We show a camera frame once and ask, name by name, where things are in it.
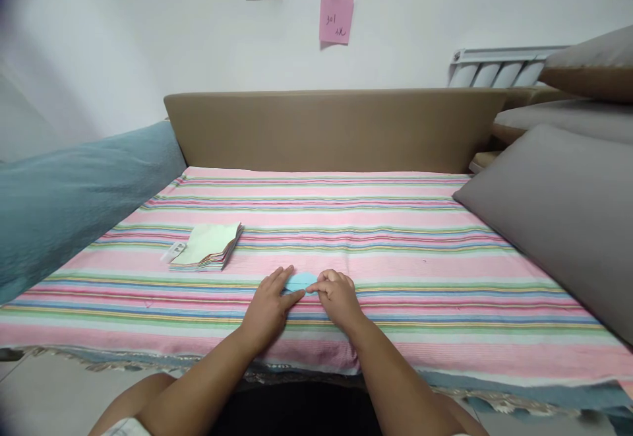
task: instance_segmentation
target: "floor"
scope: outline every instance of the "floor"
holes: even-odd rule
[[[15,436],[85,435],[106,406],[125,389],[153,371],[91,372],[63,356],[26,356],[0,362],[0,420]],[[607,418],[547,419],[523,423],[503,414],[477,413],[490,436],[615,436]]]

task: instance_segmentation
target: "stack of paper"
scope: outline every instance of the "stack of paper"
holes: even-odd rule
[[[231,225],[196,225],[185,250],[169,265],[170,271],[222,271],[244,227]]]

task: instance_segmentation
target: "leg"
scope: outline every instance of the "leg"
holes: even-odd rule
[[[470,414],[463,409],[459,403],[443,394],[436,393],[435,396],[444,404],[444,406],[446,406],[446,408],[448,408],[448,411],[451,412],[453,417],[461,423],[466,431],[466,434],[470,436],[488,436],[488,432],[483,429],[483,426],[470,416]]]
[[[176,379],[167,373],[157,373],[143,378],[110,403],[88,436],[101,436],[118,421],[133,417],[175,381]]]

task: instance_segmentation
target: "beige headboard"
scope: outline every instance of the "beige headboard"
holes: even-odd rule
[[[506,93],[482,88],[183,93],[165,106],[190,166],[466,172]]]

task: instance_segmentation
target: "pink striped blanket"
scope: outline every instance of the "pink striped blanket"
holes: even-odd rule
[[[467,175],[188,168],[0,309],[0,347],[202,355],[277,266],[350,275],[364,312],[420,371],[536,387],[633,382],[633,355],[542,270],[451,199]],[[245,226],[222,273],[160,257],[200,223]],[[359,371],[317,296],[289,314],[270,368]]]

